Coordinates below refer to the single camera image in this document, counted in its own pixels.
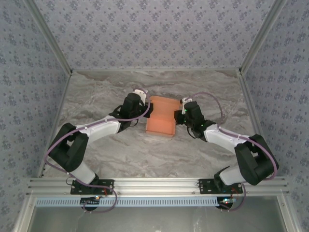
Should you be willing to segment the orange paper box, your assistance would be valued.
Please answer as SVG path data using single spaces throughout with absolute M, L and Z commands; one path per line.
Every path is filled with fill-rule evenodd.
M 160 96 L 151 96 L 150 100 L 153 111 L 147 119 L 145 132 L 151 135 L 173 137 L 176 127 L 174 112 L 179 110 L 180 101 Z

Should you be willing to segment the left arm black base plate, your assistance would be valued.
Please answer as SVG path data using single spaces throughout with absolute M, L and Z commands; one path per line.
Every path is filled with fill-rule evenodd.
M 114 187 L 113 179 L 96 179 L 93 180 L 91 185 L 108 186 L 110 188 Z M 71 190 L 71 195 L 112 195 L 112 191 L 106 188 L 93 188 L 82 185 L 76 180 L 73 180 Z

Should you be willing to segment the aluminium mounting rail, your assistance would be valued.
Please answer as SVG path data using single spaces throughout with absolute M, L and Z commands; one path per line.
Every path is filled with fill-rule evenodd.
M 200 194 L 198 178 L 116 178 L 114 190 L 120 197 L 156 197 L 184 196 Z M 27 195 L 33 196 L 69 196 L 73 179 L 64 178 L 32 178 L 26 189 Z M 247 196 L 277 196 L 290 193 L 288 182 L 283 177 L 270 181 L 262 181 L 256 186 L 244 184 Z

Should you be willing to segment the black adapter bracket with LED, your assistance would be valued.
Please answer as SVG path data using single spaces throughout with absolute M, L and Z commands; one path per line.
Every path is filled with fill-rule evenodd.
M 217 201 L 218 201 L 218 209 L 222 209 L 222 210 L 230 210 L 234 204 L 234 202 L 236 201 L 236 199 L 232 198 L 232 197 L 217 197 Z
M 80 206 L 86 211 L 93 211 L 98 208 L 100 203 L 100 197 L 81 198 Z

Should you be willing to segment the aluminium table side rail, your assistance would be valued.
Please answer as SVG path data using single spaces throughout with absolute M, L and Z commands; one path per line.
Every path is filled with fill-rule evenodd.
M 41 178 L 43 176 L 43 173 L 44 173 L 44 169 L 45 169 L 44 155 L 47 153 L 47 150 L 48 150 L 48 148 L 49 148 L 49 146 L 50 146 L 51 142 L 53 141 L 53 138 L 56 134 L 56 130 L 57 130 L 57 127 L 58 127 L 58 124 L 59 124 L 59 121 L 60 121 L 60 116 L 61 116 L 63 104 L 64 104 L 65 97 L 66 97 L 66 94 L 67 94 L 67 91 L 68 91 L 68 88 L 69 88 L 71 76 L 72 76 L 72 73 L 69 74 L 69 76 L 66 80 L 65 88 L 64 88 L 63 93 L 62 93 L 61 98 L 60 98 L 60 102 L 59 102 L 59 105 L 58 105 L 56 116 L 55 116 L 54 122 L 52 124 L 51 132 L 50 132 L 50 135 L 47 139 L 46 147 L 44 149 L 43 158 L 42 158 L 42 161 L 40 163 L 40 166 L 39 166 L 39 169 L 38 169 L 38 172 L 37 172 L 38 178 Z
M 260 122 L 259 122 L 259 119 L 258 119 L 258 116 L 257 116 L 257 113 L 256 113 L 256 109 L 254 107 L 253 99 L 250 95 L 248 85 L 246 83 L 246 80 L 245 80 L 242 72 L 241 72 L 241 69 L 239 69 L 237 71 L 237 76 L 239 78 L 239 82 L 240 82 L 240 86 L 241 86 L 241 89 L 242 89 L 242 92 L 243 92 L 243 95 L 244 95 L 244 99 L 246 101 L 246 104 L 247 104 L 247 107 L 248 107 L 248 110 L 249 110 L 249 115 L 250 115 L 250 119 L 251 119 L 251 122 L 252 122 L 252 125 L 253 125 L 253 130 L 256 134 L 263 136 L 261 125 L 260 125 Z

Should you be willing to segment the grey metal panel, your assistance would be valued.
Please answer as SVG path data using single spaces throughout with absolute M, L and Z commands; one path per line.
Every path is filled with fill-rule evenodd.
M 27 232 L 287 232 L 276 211 L 220 212 L 212 207 L 124 207 L 87 214 L 80 208 L 39 207 Z

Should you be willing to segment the aluminium frame post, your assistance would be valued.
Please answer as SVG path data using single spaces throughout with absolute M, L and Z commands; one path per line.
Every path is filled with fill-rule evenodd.
M 54 35 L 52 34 L 51 30 L 49 29 L 43 14 L 40 12 L 37 4 L 35 3 L 34 0 L 23 0 L 27 9 L 29 10 L 31 16 L 33 17 L 33 20 L 35 21 L 35 23 L 37 24 L 37 26 L 39 27 L 39 29 L 41 30 L 46 42 L 48 43 L 48 45 L 50 46 L 51 50 L 53 51 L 55 57 L 57 58 L 59 64 L 61 65 L 61 67 L 63 68 L 63 70 L 65 71 L 65 73 L 70 76 L 72 73 L 72 70 L 62 52 L 62 50 L 60 49 L 56 38 L 54 37 Z
M 287 0 L 274 0 L 272 6 L 269 9 L 257 35 L 255 36 L 253 43 L 248 50 L 241 66 L 239 67 L 239 72 L 242 76 L 248 71 L 250 65 L 255 59 L 259 49 L 263 45 L 263 42 L 267 38 L 267 35 L 271 31 L 273 25 L 275 24 L 277 18 L 279 17 L 282 9 L 286 5 Z

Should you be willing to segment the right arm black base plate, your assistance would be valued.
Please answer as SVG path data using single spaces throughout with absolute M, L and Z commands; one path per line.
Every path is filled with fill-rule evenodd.
M 219 179 L 199 179 L 197 182 L 200 194 L 233 194 L 243 193 L 241 183 L 226 185 Z

